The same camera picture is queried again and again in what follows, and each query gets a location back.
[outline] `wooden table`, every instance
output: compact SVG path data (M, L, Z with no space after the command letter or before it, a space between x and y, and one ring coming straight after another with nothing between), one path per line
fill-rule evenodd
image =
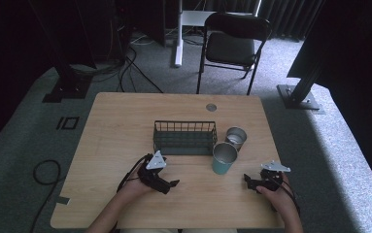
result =
M217 109L210 112L208 104ZM248 139L225 175L213 172L209 155L166 155L160 177L180 180L167 195L153 192L126 209L119 228L283 227L266 199L248 190L243 174L260 179L260 164L279 160L257 96L99 93L56 204L54 228L87 228L116 193L135 162L153 153L155 120L213 120L219 142L231 126Z

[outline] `black chair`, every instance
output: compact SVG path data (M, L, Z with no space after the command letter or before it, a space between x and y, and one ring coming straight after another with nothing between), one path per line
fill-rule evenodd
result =
M198 72L197 94L200 92L204 66L245 71L244 79L253 67L247 95L250 95L261 49L271 34L270 23L260 17L214 13L204 24L204 42ZM259 41L257 49L254 42Z

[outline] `teal cup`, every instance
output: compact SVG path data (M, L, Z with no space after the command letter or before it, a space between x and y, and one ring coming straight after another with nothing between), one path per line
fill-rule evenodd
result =
M213 171L224 175L237 159L238 151L229 143L219 143L213 148Z

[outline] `silver cup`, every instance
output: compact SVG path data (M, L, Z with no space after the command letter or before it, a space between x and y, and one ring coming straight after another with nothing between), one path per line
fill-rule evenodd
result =
M246 132L239 127L231 127L225 134L225 141L234 146L234 148L240 151L240 148L247 140Z
M229 143L219 143L213 148L213 171L219 175L227 173L237 159L238 151Z

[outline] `chair backrest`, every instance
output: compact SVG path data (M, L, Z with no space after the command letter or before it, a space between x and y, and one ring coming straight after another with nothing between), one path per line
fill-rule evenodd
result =
M222 31L232 37L266 41L271 34L267 19L227 13L214 13L205 21L206 29Z

